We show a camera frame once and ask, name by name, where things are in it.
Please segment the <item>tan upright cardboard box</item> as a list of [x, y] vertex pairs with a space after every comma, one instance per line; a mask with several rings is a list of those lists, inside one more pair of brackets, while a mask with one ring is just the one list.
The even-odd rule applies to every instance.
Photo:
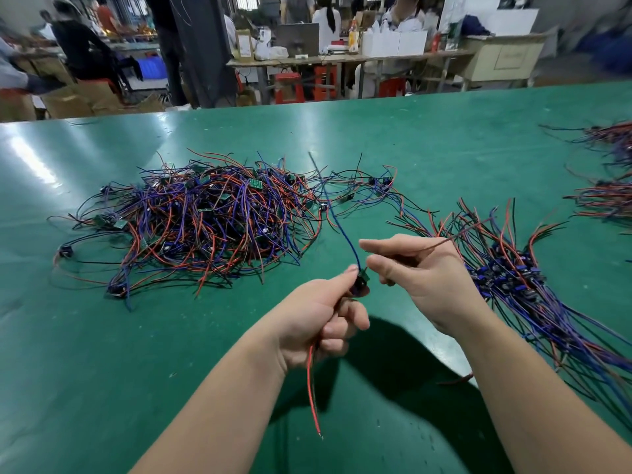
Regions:
[[236, 30], [235, 59], [240, 62], [252, 62], [255, 60], [255, 48], [253, 37], [249, 30]]

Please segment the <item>sorted bundle of wired modules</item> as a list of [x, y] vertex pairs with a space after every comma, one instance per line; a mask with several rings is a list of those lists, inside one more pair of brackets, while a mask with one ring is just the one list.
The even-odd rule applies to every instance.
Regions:
[[461, 198], [444, 218], [399, 207], [396, 222], [423, 238], [452, 241], [479, 294], [577, 394], [603, 406], [632, 434], [632, 341], [565, 303], [550, 287], [534, 245], [566, 222], [540, 223], [523, 243], [516, 235], [516, 199], [478, 213]]

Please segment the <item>dark blue cloth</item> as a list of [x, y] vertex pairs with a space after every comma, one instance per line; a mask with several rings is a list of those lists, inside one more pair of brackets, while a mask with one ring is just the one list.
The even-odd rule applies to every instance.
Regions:
[[492, 33], [480, 23], [477, 16], [466, 14], [461, 24], [461, 35], [463, 37], [488, 37]]

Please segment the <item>red plastic stool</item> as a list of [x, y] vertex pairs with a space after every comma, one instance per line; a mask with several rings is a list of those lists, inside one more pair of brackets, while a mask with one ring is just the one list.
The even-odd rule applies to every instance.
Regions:
[[286, 71], [274, 75], [274, 102], [276, 105], [305, 102], [300, 73]]
[[335, 65], [317, 65], [314, 67], [313, 99], [316, 102], [337, 98], [337, 67]]
[[389, 78], [379, 83], [378, 98], [404, 96], [407, 89], [406, 78]]

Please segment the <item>grey computer monitor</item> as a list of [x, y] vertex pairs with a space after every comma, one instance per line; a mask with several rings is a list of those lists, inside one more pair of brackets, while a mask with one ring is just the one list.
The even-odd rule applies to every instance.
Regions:
[[274, 29], [275, 46], [284, 47], [290, 59], [320, 54], [318, 23], [280, 24]]

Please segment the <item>brown cardboard box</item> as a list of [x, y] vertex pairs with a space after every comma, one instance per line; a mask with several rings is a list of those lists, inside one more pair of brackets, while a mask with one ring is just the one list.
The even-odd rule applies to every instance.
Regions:
[[124, 108], [121, 96], [108, 79], [79, 80], [40, 99], [52, 119], [92, 118]]
[[36, 121], [32, 96], [17, 88], [0, 89], [0, 123]]

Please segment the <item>long wooden work table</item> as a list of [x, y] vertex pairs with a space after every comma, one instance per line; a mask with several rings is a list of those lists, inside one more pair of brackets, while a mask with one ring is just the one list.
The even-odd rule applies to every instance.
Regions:
[[236, 60], [232, 59], [226, 63], [226, 67], [234, 69], [235, 71], [239, 71], [240, 69], [254, 69], [257, 73], [257, 85], [258, 91], [260, 93], [260, 101], [263, 105], [269, 105], [271, 103], [271, 92], [274, 88], [274, 85], [270, 83], [269, 75], [267, 70], [269, 68], [275, 69], [286, 69], [286, 68], [294, 68], [298, 66], [325, 66], [326, 74], [329, 74], [330, 68], [332, 66], [336, 66], [339, 64], [348, 64], [355, 63], [361, 66], [360, 69], [360, 77], [359, 83], [362, 84], [364, 82], [365, 77], [365, 64], [366, 63], [375, 63], [376, 72], [375, 72], [375, 81], [380, 82], [383, 79], [391, 78], [393, 75], [385, 75], [383, 73], [383, 63], [386, 61], [405, 61], [407, 63], [421, 63], [427, 61], [438, 61], [441, 67], [441, 76], [438, 79], [438, 87], [437, 92], [440, 93], [444, 87], [447, 77], [447, 70], [449, 65], [453, 59], [459, 58], [471, 58], [475, 54], [473, 49], [457, 49], [450, 51], [438, 51], [438, 52], [427, 52], [421, 55], [398, 55], [398, 56], [388, 56], [388, 57], [370, 57], [360, 54], [328, 54], [328, 55], [319, 55], [319, 56], [311, 56], [304, 58], [285, 58], [285, 59], [273, 59], [273, 60]]

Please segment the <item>small wired circuit module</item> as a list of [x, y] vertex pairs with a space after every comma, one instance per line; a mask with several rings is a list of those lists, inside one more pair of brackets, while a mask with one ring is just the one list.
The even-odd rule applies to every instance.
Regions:
[[[320, 207], [319, 209], [320, 211], [324, 211], [327, 215], [330, 215], [330, 217], [333, 219], [334, 224], [335, 224], [334, 229], [336, 229], [343, 236], [343, 238], [347, 242], [355, 258], [355, 264], [357, 265], [357, 268], [358, 268], [358, 274], [356, 276], [356, 280], [354, 281], [353, 285], [350, 288], [351, 294], [355, 296], [357, 294], [360, 294], [368, 286], [369, 278], [366, 273], [366, 268], [363, 267], [363, 265], [360, 262], [359, 254], [355, 248], [355, 245], [353, 244], [350, 237], [346, 234], [346, 231], [344, 230], [343, 226], [337, 219], [336, 211], [333, 207], [334, 199], [329, 195], [328, 185], [332, 183], [332, 179], [336, 178], [337, 175], [334, 174], [333, 172], [331, 172], [328, 175], [323, 175], [322, 170], [317, 166], [317, 163], [315, 162], [315, 159], [311, 152], [308, 153], [308, 156], [309, 156], [310, 161], [312, 162], [316, 175], [321, 180], [320, 186], [322, 189], [322, 194], [325, 199], [323, 201], [325, 208]], [[317, 357], [317, 351], [319, 350], [319, 346], [320, 346], [320, 341], [314, 341], [308, 351], [308, 357], [307, 357], [307, 362], [306, 362], [306, 384], [307, 384], [306, 387], [307, 387], [310, 411], [311, 411], [313, 423], [315, 426], [315, 431], [317, 432], [317, 435], [321, 439], [324, 439], [324, 436], [320, 427], [319, 408], [317, 407], [317, 391], [315, 388], [315, 361]]]

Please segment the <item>person's right hand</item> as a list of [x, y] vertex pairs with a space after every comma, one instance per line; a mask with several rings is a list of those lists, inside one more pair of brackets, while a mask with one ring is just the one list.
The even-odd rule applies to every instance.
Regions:
[[491, 317], [488, 304], [447, 238], [396, 234], [389, 239], [360, 239], [359, 246], [369, 255], [402, 254], [416, 259], [419, 274], [410, 287], [401, 288], [441, 333], [459, 339], [462, 332]]

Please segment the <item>tangled pile of wired modules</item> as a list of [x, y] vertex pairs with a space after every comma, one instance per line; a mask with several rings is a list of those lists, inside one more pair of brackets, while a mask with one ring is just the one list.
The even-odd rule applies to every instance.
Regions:
[[[197, 156], [182, 167], [142, 170], [136, 183], [107, 183], [74, 213], [50, 216], [80, 233], [59, 246], [54, 269], [131, 310], [133, 294], [169, 282], [193, 282], [197, 294], [249, 276], [264, 282], [280, 263], [300, 265], [324, 227], [342, 236], [319, 209], [325, 199], [313, 165], [297, 173], [284, 158], [273, 164], [259, 155], [248, 165], [228, 154]], [[319, 167], [337, 175], [328, 191], [339, 222], [382, 204], [396, 214], [402, 203], [429, 210], [395, 188], [395, 167], [370, 175], [361, 159], [352, 170]]]

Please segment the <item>blue plastic crate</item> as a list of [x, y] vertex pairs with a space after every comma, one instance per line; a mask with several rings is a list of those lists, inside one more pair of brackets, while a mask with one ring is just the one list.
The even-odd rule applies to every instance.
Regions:
[[136, 58], [144, 80], [167, 79], [166, 65], [160, 55]]

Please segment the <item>person's left forearm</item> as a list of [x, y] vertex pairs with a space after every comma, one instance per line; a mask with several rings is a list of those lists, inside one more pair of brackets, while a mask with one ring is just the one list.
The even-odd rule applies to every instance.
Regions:
[[129, 474], [248, 474], [287, 364], [269, 312], [244, 333]]

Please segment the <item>white plastic bags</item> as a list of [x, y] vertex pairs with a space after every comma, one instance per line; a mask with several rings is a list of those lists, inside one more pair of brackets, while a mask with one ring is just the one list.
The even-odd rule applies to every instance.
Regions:
[[272, 31], [270, 28], [260, 28], [254, 41], [254, 57], [257, 61], [285, 60], [289, 58], [286, 47], [272, 45]]

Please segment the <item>small heap of wired modules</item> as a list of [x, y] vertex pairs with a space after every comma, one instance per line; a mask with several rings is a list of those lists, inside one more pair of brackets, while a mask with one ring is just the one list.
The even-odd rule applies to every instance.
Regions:
[[632, 226], [632, 175], [598, 180], [563, 199], [574, 203], [575, 215]]
[[558, 127], [539, 124], [543, 132], [565, 143], [581, 145], [609, 159], [608, 166], [632, 169], [632, 119], [607, 126]]

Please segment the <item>person's left hand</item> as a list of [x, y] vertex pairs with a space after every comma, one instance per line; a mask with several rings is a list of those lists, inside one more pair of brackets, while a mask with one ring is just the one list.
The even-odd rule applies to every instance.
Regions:
[[348, 351], [350, 339], [370, 327], [367, 309], [351, 292], [335, 309], [317, 304], [316, 279], [290, 292], [262, 321], [276, 340], [285, 374], [306, 367], [314, 341], [320, 341], [316, 361], [339, 358]]

